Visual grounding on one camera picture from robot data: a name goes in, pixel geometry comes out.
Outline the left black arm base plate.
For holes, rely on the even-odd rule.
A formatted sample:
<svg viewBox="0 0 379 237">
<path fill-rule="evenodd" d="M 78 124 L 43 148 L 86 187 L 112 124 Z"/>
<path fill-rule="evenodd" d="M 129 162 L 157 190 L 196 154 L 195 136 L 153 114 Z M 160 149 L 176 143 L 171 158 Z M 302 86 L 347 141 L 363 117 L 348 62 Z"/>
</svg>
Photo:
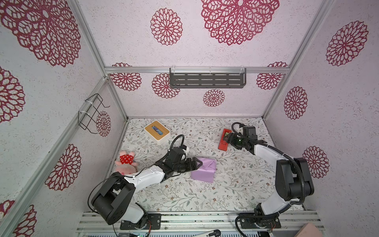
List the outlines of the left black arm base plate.
<svg viewBox="0 0 379 237">
<path fill-rule="evenodd" d="M 161 218 L 160 213 L 146 214 L 142 219 L 135 223 L 130 221 L 121 221 L 120 229 L 121 230 L 159 230 L 161 227 Z"/>
</svg>

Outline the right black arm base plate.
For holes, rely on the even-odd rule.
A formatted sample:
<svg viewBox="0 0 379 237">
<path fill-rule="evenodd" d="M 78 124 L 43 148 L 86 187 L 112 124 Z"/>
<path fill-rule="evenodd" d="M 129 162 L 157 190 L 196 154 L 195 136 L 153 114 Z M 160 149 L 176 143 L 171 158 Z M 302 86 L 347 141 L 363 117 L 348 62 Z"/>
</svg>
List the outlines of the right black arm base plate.
<svg viewBox="0 0 379 237">
<path fill-rule="evenodd" d="M 243 229 L 279 229 L 281 223 L 279 214 L 255 215 L 254 213 L 241 213 L 238 216 Z"/>
</svg>

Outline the pink wrapping paper sheet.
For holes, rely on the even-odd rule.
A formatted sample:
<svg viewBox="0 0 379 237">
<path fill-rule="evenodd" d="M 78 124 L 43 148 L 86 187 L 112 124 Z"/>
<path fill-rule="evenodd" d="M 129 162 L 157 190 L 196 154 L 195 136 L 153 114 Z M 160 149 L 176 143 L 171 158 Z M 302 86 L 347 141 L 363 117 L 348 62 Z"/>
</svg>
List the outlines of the pink wrapping paper sheet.
<svg viewBox="0 0 379 237">
<path fill-rule="evenodd" d="M 216 160 L 210 158 L 198 158 L 202 165 L 195 171 L 191 172 L 191 179 L 208 183 L 214 182 L 216 172 Z"/>
</svg>

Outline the red tape dispenser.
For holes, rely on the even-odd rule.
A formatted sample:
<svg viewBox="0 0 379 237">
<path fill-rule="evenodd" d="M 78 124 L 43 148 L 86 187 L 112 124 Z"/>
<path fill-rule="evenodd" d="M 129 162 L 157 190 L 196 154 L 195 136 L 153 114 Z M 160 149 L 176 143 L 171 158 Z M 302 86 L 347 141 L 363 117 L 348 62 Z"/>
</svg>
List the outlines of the red tape dispenser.
<svg viewBox="0 0 379 237">
<path fill-rule="evenodd" d="M 223 132 L 222 132 L 222 135 L 221 135 L 221 138 L 220 138 L 220 142 L 219 142 L 219 145 L 218 145 L 218 149 L 221 150 L 221 151 L 227 151 L 228 150 L 228 143 L 227 141 L 225 141 L 225 136 L 228 135 L 229 133 L 231 133 L 232 131 L 229 130 L 229 129 L 226 129 L 224 128 L 223 129 Z"/>
</svg>

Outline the pink object bottom right corner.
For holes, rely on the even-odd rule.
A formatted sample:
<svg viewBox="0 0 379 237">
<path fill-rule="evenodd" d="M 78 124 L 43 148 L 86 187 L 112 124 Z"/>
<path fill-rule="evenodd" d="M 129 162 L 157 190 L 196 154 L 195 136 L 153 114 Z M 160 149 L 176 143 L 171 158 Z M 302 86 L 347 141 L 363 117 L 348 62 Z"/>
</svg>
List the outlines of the pink object bottom right corner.
<svg viewBox="0 0 379 237">
<path fill-rule="evenodd" d="M 323 237 L 322 232 L 312 223 L 305 224 L 295 237 Z"/>
</svg>

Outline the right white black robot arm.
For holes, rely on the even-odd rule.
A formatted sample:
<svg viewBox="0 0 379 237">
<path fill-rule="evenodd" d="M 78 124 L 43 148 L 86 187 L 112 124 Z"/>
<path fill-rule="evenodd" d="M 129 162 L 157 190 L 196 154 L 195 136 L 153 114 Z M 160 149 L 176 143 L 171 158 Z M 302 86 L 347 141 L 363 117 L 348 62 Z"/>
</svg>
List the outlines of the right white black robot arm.
<svg viewBox="0 0 379 237">
<path fill-rule="evenodd" d="M 302 205 L 315 192 L 310 168 L 304 158 L 293 158 L 266 141 L 258 139 L 256 128 L 240 122 L 232 124 L 232 133 L 224 140 L 238 150 L 245 149 L 275 168 L 275 191 L 254 210 L 257 216 L 283 213 L 293 205 Z"/>
</svg>

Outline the white box with wooden lid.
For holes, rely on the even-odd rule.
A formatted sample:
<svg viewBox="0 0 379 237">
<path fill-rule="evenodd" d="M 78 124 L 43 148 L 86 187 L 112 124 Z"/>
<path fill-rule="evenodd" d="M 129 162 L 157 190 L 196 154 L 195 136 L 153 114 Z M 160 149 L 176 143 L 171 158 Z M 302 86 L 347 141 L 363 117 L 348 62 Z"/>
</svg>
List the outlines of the white box with wooden lid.
<svg viewBox="0 0 379 237">
<path fill-rule="evenodd" d="M 146 125 L 144 131 L 157 145 L 164 144 L 171 136 L 170 130 L 157 120 Z"/>
</svg>

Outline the pink plush toy red dress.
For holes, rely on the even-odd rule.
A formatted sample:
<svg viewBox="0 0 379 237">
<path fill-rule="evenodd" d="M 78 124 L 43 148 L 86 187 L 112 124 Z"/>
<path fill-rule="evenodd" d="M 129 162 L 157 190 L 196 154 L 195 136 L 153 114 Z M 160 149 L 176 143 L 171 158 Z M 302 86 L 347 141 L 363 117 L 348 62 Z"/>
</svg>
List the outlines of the pink plush toy red dress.
<svg viewBox="0 0 379 237">
<path fill-rule="evenodd" d="M 119 152 L 119 160 L 115 163 L 115 172 L 119 172 L 121 175 L 134 174 L 138 171 L 138 163 L 134 161 L 135 153 L 128 153 L 125 150 Z"/>
</svg>

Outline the blue item on wooden lid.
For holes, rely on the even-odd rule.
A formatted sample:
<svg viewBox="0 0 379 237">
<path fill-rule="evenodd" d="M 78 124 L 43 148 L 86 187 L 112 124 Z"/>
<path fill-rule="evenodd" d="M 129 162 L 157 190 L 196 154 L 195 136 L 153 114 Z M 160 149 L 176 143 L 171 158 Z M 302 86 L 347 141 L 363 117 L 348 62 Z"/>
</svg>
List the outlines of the blue item on wooden lid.
<svg viewBox="0 0 379 237">
<path fill-rule="evenodd" d="M 156 126 L 152 126 L 152 129 L 153 129 L 157 134 L 159 134 L 160 136 L 163 135 L 163 132 L 162 132 L 159 128 L 157 128 Z"/>
</svg>

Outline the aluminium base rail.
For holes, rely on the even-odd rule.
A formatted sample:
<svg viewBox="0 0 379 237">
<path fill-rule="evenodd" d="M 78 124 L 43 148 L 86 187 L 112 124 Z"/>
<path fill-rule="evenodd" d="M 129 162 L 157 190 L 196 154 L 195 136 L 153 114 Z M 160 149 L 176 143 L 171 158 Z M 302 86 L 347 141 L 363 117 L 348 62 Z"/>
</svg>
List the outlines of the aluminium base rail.
<svg viewBox="0 0 379 237">
<path fill-rule="evenodd" d="M 75 237 L 126 237 L 133 233 L 137 236 L 151 237 L 192 237 L 206 232 L 220 230 L 223 237 L 238 237 L 235 226 L 237 211 L 205 212 L 161 212 L 160 219 L 153 221 L 153 227 L 143 230 L 127 230 L 125 222 L 108 225 L 103 218 L 92 212 L 85 212 L 74 231 Z M 242 229 L 249 237 L 268 235 L 269 237 L 292 237 L 308 223 L 313 224 L 324 237 L 325 228 L 316 211 L 287 211 L 281 214 L 276 225 L 263 229 Z"/>
</svg>

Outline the grey slotted wall shelf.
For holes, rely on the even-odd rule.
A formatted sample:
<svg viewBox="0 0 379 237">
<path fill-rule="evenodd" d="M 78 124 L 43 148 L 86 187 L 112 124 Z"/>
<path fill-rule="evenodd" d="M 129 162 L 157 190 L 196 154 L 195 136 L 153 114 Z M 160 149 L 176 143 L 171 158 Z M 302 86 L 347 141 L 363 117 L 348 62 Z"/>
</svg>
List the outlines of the grey slotted wall shelf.
<svg viewBox="0 0 379 237">
<path fill-rule="evenodd" d="M 175 89 L 226 89 L 244 88 L 246 73 L 176 73 L 169 70 L 169 84 Z"/>
</svg>

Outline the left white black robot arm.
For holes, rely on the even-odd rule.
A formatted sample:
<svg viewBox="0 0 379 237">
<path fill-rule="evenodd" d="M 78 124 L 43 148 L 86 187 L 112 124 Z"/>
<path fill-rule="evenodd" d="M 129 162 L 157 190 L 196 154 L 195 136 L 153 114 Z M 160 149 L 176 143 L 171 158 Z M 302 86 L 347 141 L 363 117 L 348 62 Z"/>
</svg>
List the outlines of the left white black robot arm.
<svg viewBox="0 0 379 237">
<path fill-rule="evenodd" d="M 148 212 L 141 205 L 131 203 L 133 195 L 182 173 L 198 170 L 202 165 L 198 158 L 188 158 L 182 147 L 170 148 L 164 157 L 136 174 L 113 173 L 94 195 L 91 204 L 108 225 L 124 221 L 142 229 L 148 223 Z"/>
</svg>

